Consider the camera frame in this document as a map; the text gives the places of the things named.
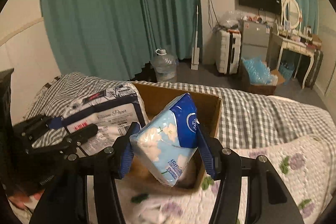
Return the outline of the clear plastic bag pile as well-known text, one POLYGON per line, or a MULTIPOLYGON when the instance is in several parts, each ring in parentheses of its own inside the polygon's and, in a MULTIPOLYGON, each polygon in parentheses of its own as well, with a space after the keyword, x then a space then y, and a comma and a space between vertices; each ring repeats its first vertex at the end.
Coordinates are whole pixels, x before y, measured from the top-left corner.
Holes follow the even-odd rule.
POLYGON ((226 11, 219 19, 219 23, 225 28, 237 29, 240 27, 242 17, 243 14, 239 10, 226 11))

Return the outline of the large teal curtain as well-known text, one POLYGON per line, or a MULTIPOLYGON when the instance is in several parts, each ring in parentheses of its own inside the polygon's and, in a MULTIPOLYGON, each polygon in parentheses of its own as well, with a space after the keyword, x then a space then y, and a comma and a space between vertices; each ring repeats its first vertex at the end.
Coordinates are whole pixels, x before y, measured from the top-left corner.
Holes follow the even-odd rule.
POLYGON ((109 80, 134 78, 158 48, 190 58, 197 6, 200 46, 201 0, 41 0, 61 73, 109 80))

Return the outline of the blue plastic basket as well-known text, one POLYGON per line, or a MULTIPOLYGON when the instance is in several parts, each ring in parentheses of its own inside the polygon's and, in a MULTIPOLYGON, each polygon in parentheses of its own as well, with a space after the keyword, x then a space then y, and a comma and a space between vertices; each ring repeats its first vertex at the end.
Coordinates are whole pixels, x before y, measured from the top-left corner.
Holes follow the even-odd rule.
POLYGON ((278 71, 284 77, 284 79, 285 79, 284 85, 286 85, 293 75, 294 64, 293 63, 287 63, 286 61, 284 61, 280 64, 278 71))

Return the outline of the floral white quilt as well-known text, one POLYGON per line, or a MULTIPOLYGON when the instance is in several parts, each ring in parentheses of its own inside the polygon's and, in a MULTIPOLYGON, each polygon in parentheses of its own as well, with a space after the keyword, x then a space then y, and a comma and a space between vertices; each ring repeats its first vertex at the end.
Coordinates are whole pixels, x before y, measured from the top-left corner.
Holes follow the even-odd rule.
MULTIPOLYGON (((113 145, 87 157, 79 157, 75 150, 97 134, 93 124, 48 147, 33 148, 22 140, 14 142, 9 149, 7 175, 23 180, 19 171, 33 164, 38 170, 51 173, 30 222, 88 223, 87 177, 92 176, 98 222, 125 223, 116 181, 130 170, 135 152, 131 141, 140 132, 139 125, 133 123, 113 145)), ((266 156, 242 157, 201 131, 197 132, 196 145, 207 173, 219 182, 210 223, 237 221, 244 177, 248 179, 246 223, 302 223, 293 197, 266 156)))

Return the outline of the white oval vanity mirror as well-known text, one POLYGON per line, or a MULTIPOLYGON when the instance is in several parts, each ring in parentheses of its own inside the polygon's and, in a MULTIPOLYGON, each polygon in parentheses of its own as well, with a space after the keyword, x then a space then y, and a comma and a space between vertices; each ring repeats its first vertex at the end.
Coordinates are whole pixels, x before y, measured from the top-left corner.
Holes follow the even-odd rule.
POLYGON ((285 0, 282 4, 281 24, 286 30, 295 30, 302 23, 302 10, 296 0, 285 0))

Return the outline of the dark striped suitcase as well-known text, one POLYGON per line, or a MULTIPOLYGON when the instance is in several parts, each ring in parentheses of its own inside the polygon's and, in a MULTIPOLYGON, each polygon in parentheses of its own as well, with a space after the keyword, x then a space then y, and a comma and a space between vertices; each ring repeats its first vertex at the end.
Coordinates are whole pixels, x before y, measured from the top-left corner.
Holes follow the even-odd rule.
POLYGON ((314 87, 314 84, 319 74, 319 70, 322 65, 322 61, 323 61, 323 52, 321 50, 315 50, 313 66, 311 67, 311 70, 305 81, 306 87, 311 88, 311 89, 314 87))

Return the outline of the large floral tissue pack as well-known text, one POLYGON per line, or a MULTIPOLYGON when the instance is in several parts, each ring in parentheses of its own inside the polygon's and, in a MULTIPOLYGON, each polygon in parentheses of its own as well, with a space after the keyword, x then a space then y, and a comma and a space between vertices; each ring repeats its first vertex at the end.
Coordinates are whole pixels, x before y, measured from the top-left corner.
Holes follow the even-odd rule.
POLYGON ((63 126, 34 141, 34 148, 58 144, 65 136, 96 124, 97 134, 81 146, 86 155, 112 145, 117 137, 126 134, 132 122, 144 126, 149 121, 144 102, 133 83, 108 81, 81 73, 47 83, 25 117, 38 114, 61 117, 63 126))

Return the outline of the white suitcase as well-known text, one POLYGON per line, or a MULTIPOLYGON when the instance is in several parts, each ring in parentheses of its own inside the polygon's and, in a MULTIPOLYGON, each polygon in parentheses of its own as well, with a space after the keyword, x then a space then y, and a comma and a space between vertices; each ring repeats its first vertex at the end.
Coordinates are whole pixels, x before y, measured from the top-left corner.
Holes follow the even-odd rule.
POLYGON ((238 31, 219 30, 215 36, 215 64, 219 73, 238 73, 240 63, 241 35, 238 31))

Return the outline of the white flat mop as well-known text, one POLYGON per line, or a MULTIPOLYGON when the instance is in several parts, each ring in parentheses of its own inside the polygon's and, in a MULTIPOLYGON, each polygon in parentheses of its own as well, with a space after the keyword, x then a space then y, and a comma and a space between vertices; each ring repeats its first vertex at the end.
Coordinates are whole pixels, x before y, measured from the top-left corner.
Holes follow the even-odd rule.
POLYGON ((196 30, 195 30, 195 41, 193 47, 193 56, 191 60, 191 70, 197 71, 199 66, 199 47, 198 47, 198 6, 196 10, 196 30))

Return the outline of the silver mini fridge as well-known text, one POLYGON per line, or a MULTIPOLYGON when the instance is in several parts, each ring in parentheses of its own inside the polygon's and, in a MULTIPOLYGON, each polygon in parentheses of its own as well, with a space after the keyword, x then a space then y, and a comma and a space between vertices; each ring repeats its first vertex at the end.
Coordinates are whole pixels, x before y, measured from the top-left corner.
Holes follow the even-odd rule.
POLYGON ((262 61, 266 61, 270 26, 248 20, 241 22, 241 57, 244 59, 260 57, 262 61))

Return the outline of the small blue tissue pack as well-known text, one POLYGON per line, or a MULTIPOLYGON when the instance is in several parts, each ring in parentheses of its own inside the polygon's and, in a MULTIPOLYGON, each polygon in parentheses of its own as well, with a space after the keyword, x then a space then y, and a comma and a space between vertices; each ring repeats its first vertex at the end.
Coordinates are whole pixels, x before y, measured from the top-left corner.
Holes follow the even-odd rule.
POLYGON ((198 147, 197 124, 197 108, 190 93, 184 93, 131 135, 131 147, 160 183, 173 187, 198 147))

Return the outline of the box of blue bags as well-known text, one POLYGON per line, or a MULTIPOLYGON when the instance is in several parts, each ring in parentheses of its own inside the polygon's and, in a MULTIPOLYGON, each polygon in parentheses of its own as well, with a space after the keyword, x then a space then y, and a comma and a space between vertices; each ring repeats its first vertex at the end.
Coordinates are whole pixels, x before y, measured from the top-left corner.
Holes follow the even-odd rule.
POLYGON ((272 96, 278 86, 285 83, 282 74, 271 70, 259 57, 240 60, 240 88, 242 91, 272 96))

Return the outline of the grey checkered bed sheet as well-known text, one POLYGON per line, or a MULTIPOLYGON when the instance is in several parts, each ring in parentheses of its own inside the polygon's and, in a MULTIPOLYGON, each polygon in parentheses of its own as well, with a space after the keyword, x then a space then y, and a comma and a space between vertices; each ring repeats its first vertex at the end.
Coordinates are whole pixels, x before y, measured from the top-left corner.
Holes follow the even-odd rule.
MULTIPOLYGON (((38 114, 60 117, 72 101, 118 84, 118 80, 104 80, 80 72, 56 77, 41 88, 24 118, 38 114)), ((221 98, 219 140, 229 147, 264 148, 315 135, 335 155, 335 124, 330 114, 319 107, 228 88, 168 82, 156 85, 221 98)))

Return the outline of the clear water jug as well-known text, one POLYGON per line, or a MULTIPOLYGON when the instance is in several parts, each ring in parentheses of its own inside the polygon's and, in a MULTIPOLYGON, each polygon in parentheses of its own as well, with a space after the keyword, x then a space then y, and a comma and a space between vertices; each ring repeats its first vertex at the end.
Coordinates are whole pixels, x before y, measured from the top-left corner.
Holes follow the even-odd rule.
POLYGON ((177 81, 177 60, 165 49, 156 49, 156 56, 150 61, 158 82, 175 83, 177 81))

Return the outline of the brown cardboard box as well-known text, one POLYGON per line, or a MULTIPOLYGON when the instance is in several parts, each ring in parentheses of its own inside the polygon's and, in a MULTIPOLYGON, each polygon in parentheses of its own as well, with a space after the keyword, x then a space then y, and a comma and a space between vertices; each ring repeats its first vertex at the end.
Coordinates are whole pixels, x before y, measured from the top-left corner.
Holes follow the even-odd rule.
POLYGON ((197 127, 218 134, 219 96, 171 85, 135 83, 150 121, 130 138, 135 158, 125 179, 129 186, 151 193, 196 192, 205 176, 198 152, 197 127))

